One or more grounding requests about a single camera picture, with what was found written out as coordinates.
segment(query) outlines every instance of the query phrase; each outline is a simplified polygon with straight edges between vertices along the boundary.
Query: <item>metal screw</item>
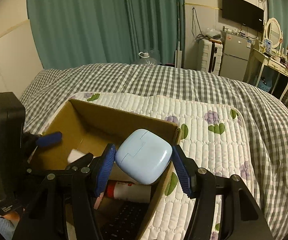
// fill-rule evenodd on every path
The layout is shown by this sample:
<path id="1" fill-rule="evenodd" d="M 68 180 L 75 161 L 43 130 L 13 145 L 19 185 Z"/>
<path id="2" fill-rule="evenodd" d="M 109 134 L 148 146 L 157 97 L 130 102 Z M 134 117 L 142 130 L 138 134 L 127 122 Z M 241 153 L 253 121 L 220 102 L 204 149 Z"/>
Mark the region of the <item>metal screw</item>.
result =
<path id="1" fill-rule="evenodd" d="M 81 172 L 82 173 L 88 173 L 90 171 L 90 168 L 89 167 L 83 167 L 81 168 Z"/>
<path id="2" fill-rule="evenodd" d="M 236 174 L 232 175 L 231 178 L 234 180 L 234 181 L 240 181 L 240 177 Z"/>
<path id="3" fill-rule="evenodd" d="M 200 174 L 205 174 L 207 172 L 207 170 L 205 168 L 199 168 L 198 169 L 198 173 Z"/>
<path id="4" fill-rule="evenodd" d="M 47 175 L 46 177 L 48 180 L 52 180 L 55 178 L 55 175 L 53 173 L 50 173 L 49 175 Z"/>

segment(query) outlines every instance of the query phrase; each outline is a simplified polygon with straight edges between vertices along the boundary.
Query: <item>gray and white plaid blanket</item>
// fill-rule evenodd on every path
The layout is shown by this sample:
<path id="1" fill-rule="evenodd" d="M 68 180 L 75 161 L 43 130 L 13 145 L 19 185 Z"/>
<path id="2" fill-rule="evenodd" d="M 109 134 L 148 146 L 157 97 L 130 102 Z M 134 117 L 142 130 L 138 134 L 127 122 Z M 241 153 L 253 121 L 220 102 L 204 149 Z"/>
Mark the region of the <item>gray and white plaid blanket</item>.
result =
<path id="1" fill-rule="evenodd" d="M 242 113 L 250 139 L 251 162 L 259 188 L 255 198 L 275 239 L 288 232 L 288 109 L 249 84 L 173 67 L 92 64 L 67 70 L 43 70 L 27 87 L 25 130 L 37 133 L 70 95 L 80 91 L 132 93 L 212 104 L 228 104 Z"/>

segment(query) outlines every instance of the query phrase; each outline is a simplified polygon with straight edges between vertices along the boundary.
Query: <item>green leaf print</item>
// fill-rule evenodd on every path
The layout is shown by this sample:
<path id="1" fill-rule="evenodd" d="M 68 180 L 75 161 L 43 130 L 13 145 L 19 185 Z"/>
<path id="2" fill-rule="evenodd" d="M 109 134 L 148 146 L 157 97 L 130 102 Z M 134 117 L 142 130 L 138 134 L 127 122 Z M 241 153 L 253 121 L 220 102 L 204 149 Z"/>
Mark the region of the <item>green leaf print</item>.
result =
<path id="1" fill-rule="evenodd" d="M 99 99 L 99 97 L 100 97 L 100 94 L 94 94 L 90 98 L 87 99 L 87 102 L 95 101 Z"/>
<path id="2" fill-rule="evenodd" d="M 208 130 L 213 133 L 222 134 L 225 131 L 225 125 L 222 122 L 219 125 L 210 125 L 208 126 Z"/>
<path id="3" fill-rule="evenodd" d="M 236 112 L 235 110 L 231 109 L 231 117 L 232 117 L 233 119 L 235 119 L 235 117 L 236 117 L 237 115 L 238 115 L 237 112 Z"/>
<path id="4" fill-rule="evenodd" d="M 181 130 L 182 130 L 182 140 L 185 139 L 188 135 L 188 127 L 186 124 L 181 125 Z"/>
<path id="5" fill-rule="evenodd" d="M 177 183 L 178 183 L 178 177 L 177 177 L 177 175 L 174 172 L 172 172 L 172 175 L 170 177 L 170 181 L 167 184 L 167 187 L 165 189 L 165 196 L 168 196 L 168 195 L 170 195 L 173 192 L 173 190 L 175 189 Z"/>

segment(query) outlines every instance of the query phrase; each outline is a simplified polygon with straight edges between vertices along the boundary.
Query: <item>white suitcase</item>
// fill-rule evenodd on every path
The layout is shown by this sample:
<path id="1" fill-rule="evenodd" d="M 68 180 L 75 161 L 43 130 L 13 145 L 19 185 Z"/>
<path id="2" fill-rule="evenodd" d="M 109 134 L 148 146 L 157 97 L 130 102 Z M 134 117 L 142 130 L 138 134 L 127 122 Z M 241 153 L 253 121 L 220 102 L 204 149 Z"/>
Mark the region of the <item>white suitcase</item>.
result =
<path id="1" fill-rule="evenodd" d="M 222 62 L 223 45 L 206 39 L 202 39 L 198 44 L 197 68 L 196 70 L 219 74 Z"/>

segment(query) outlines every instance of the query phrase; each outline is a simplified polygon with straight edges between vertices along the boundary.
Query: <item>wall-mounted tv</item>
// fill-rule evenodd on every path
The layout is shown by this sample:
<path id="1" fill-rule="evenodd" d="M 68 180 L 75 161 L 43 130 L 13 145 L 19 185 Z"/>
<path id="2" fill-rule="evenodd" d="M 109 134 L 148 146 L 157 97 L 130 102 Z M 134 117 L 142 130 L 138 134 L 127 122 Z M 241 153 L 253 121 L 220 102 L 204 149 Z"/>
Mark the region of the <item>wall-mounted tv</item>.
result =
<path id="1" fill-rule="evenodd" d="M 245 0 L 223 0 L 222 17 L 260 33 L 263 31 L 264 10 Z"/>

